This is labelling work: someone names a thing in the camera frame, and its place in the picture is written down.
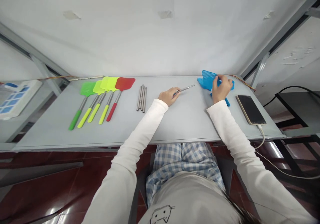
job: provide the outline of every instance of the person's right hand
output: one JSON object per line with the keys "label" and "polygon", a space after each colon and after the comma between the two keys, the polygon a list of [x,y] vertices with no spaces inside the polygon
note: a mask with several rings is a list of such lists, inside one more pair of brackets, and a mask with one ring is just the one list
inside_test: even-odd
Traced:
{"label": "person's right hand", "polygon": [[[218,87],[218,77],[222,81],[220,86]],[[217,75],[212,84],[212,99],[213,104],[216,104],[219,101],[226,99],[227,95],[229,94],[232,88],[232,80],[228,79],[225,75]]]}
{"label": "person's right hand", "polygon": [[168,91],[161,92],[158,99],[166,103],[168,106],[171,106],[180,95],[180,93],[178,93],[173,96],[176,91],[180,91],[180,88],[172,87]]}

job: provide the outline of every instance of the white sleeve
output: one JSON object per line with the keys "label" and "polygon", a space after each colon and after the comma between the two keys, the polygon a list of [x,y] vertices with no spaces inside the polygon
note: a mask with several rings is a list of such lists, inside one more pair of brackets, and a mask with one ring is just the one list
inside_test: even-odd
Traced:
{"label": "white sleeve", "polygon": [[256,203],[261,220],[275,224],[316,223],[316,219],[301,206],[272,172],[265,169],[255,155],[255,149],[232,117],[226,102],[223,100],[216,103],[208,108],[207,112],[220,138],[230,150],[250,197]]}
{"label": "white sleeve", "polygon": [[168,105],[155,99],[111,161],[111,168],[93,197],[83,224],[128,223],[140,155],[157,130]]}

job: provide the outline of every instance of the white wall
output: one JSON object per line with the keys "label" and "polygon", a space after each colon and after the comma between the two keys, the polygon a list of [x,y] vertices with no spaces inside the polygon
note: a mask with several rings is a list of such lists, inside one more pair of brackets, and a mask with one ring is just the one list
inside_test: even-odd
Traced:
{"label": "white wall", "polygon": [[35,64],[21,53],[0,41],[0,81],[43,78]]}
{"label": "white wall", "polygon": [[239,74],[304,1],[0,0],[0,22],[72,75]]}
{"label": "white wall", "polygon": [[[255,95],[264,105],[287,86],[303,86],[320,91],[320,19],[310,17],[278,50],[270,56],[259,78]],[[284,92],[305,91],[289,88]],[[266,106],[274,116],[286,108],[275,99]]]}

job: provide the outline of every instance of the hair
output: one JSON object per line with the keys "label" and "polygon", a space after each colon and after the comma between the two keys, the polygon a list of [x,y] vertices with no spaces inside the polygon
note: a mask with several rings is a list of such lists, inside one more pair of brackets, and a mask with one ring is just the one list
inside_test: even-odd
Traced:
{"label": "hair", "polygon": [[231,204],[231,206],[236,210],[236,212],[239,215],[239,224],[261,224],[262,222],[257,219],[255,216],[253,216],[251,213],[249,213],[244,208],[238,207],[231,198],[224,192],[224,195],[228,202]]}

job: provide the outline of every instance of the wire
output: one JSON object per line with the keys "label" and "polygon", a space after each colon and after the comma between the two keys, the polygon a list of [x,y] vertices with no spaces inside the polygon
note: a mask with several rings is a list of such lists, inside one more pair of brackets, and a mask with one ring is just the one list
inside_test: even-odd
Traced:
{"label": "wire", "polygon": [[266,157],[261,155],[259,152],[257,152],[257,151],[255,151],[255,152],[258,153],[260,156],[262,156],[264,159],[266,159],[268,162],[270,162],[270,164],[273,165],[276,169],[278,169],[280,172],[282,172],[283,174],[285,174],[287,176],[291,176],[291,177],[295,177],[295,178],[299,178],[299,179],[309,179],[309,180],[320,178],[320,175],[314,176],[314,177],[298,177],[298,176],[293,176],[293,175],[287,174],[287,173],[281,171],[278,167],[276,167],[271,161],[269,161]]}
{"label": "wire", "polygon": [[[283,88],[281,91],[279,91],[278,93],[284,91],[285,89],[288,89],[288,88],[291,88],[291,87],[297,87],[297,88],[302,88],[304,90],[307,90],[308,92],[312,93],[313,95],[315,95],[316,97],[319,97],[320,98],[320,95],[315,93],[314,91],[311,91],[310,89],[308,88],[305,88],[305,87],[302,87],[302,86],[289,86],[289,87],[286,87],[286,88]],[[276,98],[276,96],[274,96],[271,101],[269,101],[267,104],[265,104],[263,107],[265,107],[266,105],[269,105],[274,99]]]}
{"label": "wire", "polygon": [[85,77],[85,78],[75,78],[75,79],[70,79],[69,81],[87,80],[87,79],[103,78],[103,77],[105,77],[105,76]]}
{"label": "wire", "polygon": [[57,76],[57,77],[47,77],[47,78],[38,79],[38,80],[39,80],[39,81],[41,81],[41,80],[56,79],[56,78],[66,78],[66,77],[76,77],[76,76]]}
{"label": "wire", "polygon": [[256,89],[254,89],[252,86],[248,85],[245,81],[241,80],[239,77],[237,77],[237,76],[235,76],[235,75],[229,74],[229,75],[227,75],[227,76],[235,77],[235,78],[237,78],[239,81],[241,81],[243,84],[245,84],[246,86],[250,87],[252,90],[254,90],[254,91],[256,90]]}
{"label": "wire", "polygon": [[260,132],[261,132],[261,134],[263,136],[263,140],[262,140],[261,144],[258,147],[255,147],[255,149],[258,149],[259,147],[261,147],[263,145],[263,143],[264,143],[264,140],[265,140],[265,136],[264,136],[264,132],[263,132],[262,126],[259,124],[257,127],[258,127],[258,129],[260,130]]}

